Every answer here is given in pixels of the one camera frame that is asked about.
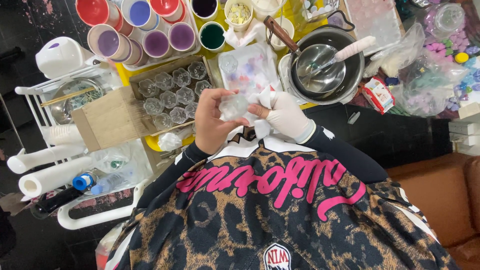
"chopsticks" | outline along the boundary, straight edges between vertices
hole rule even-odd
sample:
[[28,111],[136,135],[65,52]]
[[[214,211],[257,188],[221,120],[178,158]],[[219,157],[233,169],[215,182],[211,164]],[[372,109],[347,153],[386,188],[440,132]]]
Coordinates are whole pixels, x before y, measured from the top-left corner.
[[46,106],[51,105],[51,104],[53,104],[53,103],[57,103],[57,102],[60,102],[60,101],[63,101],[63,100],[69,99],[69,98],[73,98],[73,97],[75,97],[75,96],[84,94],[84,93],[86,93],[86,92],[90,92],[90,91],[92,91],[92,90],[96,90],[96,88],[95,88],[95,87],[89,87],[89,88],[87,88],[87,89],[83,89],[83,90],[77,91],[77,92],[75,92],[75,93],[67,94],[67,95],[65,95],[65,96],[63,96],[63,97],[54,98],[54,99],[52,99],[52,100],[49,100],[49,101],[47,101],[47,102],[44,102],[44,103],[40,104],[40,106],[43,108],[43,107],[46,107]]

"hand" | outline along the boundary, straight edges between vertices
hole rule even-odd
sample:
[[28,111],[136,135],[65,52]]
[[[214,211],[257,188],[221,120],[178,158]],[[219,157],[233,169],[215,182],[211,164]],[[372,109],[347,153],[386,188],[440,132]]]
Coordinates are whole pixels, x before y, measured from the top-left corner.
[[310,139],[315,131],[316,124],[303,114],[289,93],[276,92],[271,105],[273,110],[258,104],[250,104],[248,112],[266,119],[272,127],[293,138],[299,144],[306,143]]
[[221,114],[218,109],[220,99],[222,96],[233,93],[238,93],[238,90],[230,92],[223,88],[217,88],[205,89],[200,95],[195,113],[195,127],[197,128],[195,143],[201,151],[209,155],[215,154],[220,149],[232,130],[238,126],[248,126],[249,124],[247,119],[243,117],[226,122],[219,119]]

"nim logo patch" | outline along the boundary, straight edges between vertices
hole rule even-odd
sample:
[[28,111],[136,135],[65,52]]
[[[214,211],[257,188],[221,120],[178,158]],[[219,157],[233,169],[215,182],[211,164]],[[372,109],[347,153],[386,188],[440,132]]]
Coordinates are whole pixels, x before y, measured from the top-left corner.
[[271,244],[264,252],[266,270],[291,270],[290,252],[277,243]]

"brown leather sofa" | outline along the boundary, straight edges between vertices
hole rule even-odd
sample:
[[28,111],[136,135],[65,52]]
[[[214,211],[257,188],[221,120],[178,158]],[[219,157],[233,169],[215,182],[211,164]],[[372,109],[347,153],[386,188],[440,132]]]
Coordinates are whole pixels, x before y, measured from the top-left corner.
[[480,270],[480,156],[452,153],[387,172],[457,264]]

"black sleeve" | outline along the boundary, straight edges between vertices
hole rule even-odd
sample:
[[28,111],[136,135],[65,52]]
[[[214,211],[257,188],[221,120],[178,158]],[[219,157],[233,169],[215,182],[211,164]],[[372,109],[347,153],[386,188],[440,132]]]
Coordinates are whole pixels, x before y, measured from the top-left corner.
[[150,202],[180,178],[188,169],[211,155],[201,151],[195,141],[182,152],[182,158],[172,163],[155,181],[144,190],[137,203],[137,208],[147,208]]
[[365,184],[385,181],[388,174],[371,157],[350,144],[324,133],[324,128],[317,125],[311,138],[303,144],[318,152],[334,156],[351,174]]

